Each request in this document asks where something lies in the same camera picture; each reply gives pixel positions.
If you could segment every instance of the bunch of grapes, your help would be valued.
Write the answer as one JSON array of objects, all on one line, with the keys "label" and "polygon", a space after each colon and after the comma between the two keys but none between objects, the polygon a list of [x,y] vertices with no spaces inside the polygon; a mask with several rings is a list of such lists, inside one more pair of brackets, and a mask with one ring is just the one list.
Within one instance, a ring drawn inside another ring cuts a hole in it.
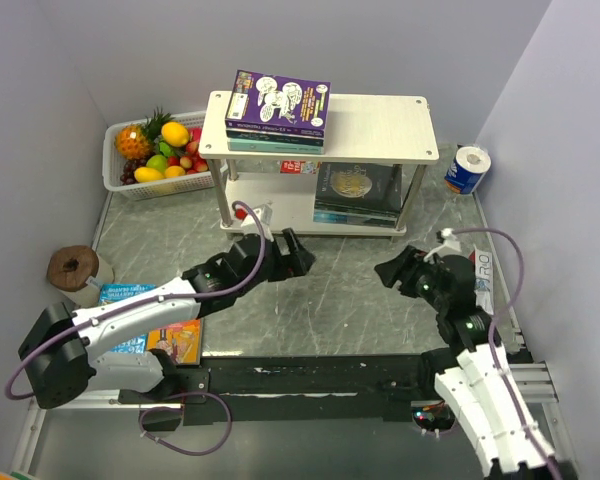
[{"label": "bunch of grapes", "polygon": [[138,183],[135,177],[133,176],[133,172],[136,171],[136,168],[144,167],[147,164],[147,160],[127,160],[127,163],[124,164],[124,168],[122,170],[122,175],[120,175],[120,181],[123,185],[133,185],[134,183]]}]

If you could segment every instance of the white plastic basket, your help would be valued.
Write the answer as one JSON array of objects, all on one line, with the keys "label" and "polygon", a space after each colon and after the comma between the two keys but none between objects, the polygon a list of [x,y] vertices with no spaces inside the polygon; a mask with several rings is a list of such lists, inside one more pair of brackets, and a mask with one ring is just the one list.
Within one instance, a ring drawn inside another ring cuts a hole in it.
[{"label": "white plastic basket", "polygon": [[[202,127],[204,123],[205,112],[190,112],[173,115],[173,118],[183,124],[185,127]],[[102,154],[102,178],[104,186],[111,192],[119,192],[132,200],[142,200],[145,198],[161,197],[163,195],[172,195],[174,193],[190,192],[202,188],[213,187],[211,173],[202,172],[193,175],[184,175],[182,177],[167,178],[157,182],[135,183],[133,185],[123,185],[120,181],[122,169],[126,159],[118,153],[115,146],[115,139],[127,125],[134,123],[143,123],[145,120],[136,120],[133,122],[117,123],[111,125],[104,135],[104,147]],[[222,162],[222,173],[227,170],[226,162]]]}]

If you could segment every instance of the white wall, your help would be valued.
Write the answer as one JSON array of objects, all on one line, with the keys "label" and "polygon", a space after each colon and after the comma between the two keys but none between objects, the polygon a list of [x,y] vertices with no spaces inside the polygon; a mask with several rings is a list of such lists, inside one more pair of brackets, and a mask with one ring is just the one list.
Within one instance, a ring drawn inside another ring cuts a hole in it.
[{"label": "white wall", "polygon": [[472,142],[549,0],[39,0],[105,119],[204,109],[238,68],[424,95]]},{"label": "white wall", "polygon": [[[90,242],[104,199],[105,122],[78,72],[28,0],[0,1],[0,469],[9,468],[26,402],[4,383],[42,309],[59,247]],[[28,386],[24,381],[20,391]]]},{"label": "white wall", "polygon": [[600,479],[600,1],[553,0],[479,142],[495,162],[479,192],[489,224],[526,253],[525,338],[549,363],[582,478]]}]

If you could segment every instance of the robotic arm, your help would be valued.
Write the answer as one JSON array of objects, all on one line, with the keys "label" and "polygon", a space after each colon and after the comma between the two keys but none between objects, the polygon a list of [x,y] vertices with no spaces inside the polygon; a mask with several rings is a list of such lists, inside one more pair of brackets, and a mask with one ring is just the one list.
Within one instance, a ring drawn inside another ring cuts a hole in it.
[{"label": "robotic arm", "polygon": [[438,332],[449,348],[422,355],[421,383],[433,385],[452,409],[485,478],[517,478],[510,475],[521,472],[532,475],[524,478],[561,478],[554,450],[513,380],[495,324],[476,306],[473,263],[458,255],[460,244],[450,229],[439,240],[444,243],[429,253],[407,246],[375,267],[385,287],[399,282],[402,295],[423,298],[437,313]]},{"label": "robotic arm", "polygon": [[[40,407],[55,408],[89,390],[128,389],[156,400],[164,398],[177,387],[175,366],[165,352],[110,350],[150,330],[224,310],[264,281],[306,275],[315,257],[293,230],[283,231],[289,250],[283,255],[268,228],[270,208],[257,208],[255,214],[262,223],[248,217],[242,224],[246,235],[229,252],[211,257],[155,290],[73,313],[62,303],[47,307],[18,350]],[[264,236],[252,233],[256,229]],[[54,338],[52,345],[45,345]]]}]

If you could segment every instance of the purple book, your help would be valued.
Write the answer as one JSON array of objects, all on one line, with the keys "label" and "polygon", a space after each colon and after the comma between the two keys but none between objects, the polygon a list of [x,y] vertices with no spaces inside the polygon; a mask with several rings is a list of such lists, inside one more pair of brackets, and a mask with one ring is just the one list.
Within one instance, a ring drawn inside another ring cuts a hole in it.
[{"label": "purple book", "polygon": [[331,82],[238,70],[227,128],[324,138]]}]

